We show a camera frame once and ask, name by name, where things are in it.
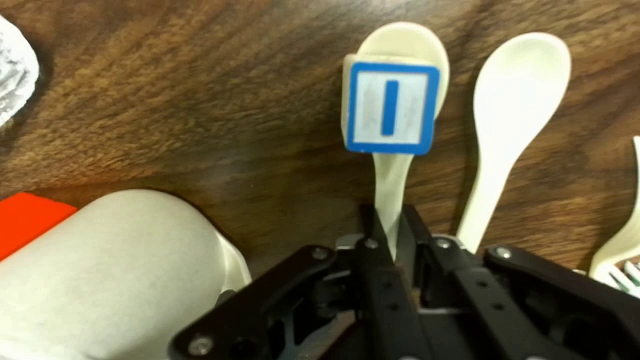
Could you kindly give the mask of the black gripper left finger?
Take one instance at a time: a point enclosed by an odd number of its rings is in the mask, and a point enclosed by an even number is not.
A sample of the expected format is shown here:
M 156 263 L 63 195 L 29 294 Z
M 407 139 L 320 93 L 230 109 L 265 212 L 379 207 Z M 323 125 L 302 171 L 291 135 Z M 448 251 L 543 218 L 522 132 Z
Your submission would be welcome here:
M 395 253 L 377 215 L 370 232 L 353 246 L 353 277 L 358 284 L 355 317 L 365 328 L 365 346 L 374 360 L 430 360 L 413 286 L 418 241 L 427 232 L 411 205 L 403 205 L 398 219 Z

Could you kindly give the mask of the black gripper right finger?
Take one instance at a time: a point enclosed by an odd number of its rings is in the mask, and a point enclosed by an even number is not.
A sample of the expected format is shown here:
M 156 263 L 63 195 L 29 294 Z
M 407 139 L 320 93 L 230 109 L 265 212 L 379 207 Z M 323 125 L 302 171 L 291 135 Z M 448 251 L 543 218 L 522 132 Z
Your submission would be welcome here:
M 533 328 L 499 281 L 450 236 L 402 210 L 398 258 L 420 289 L 420 319 L 438 360 L 526 360 Z

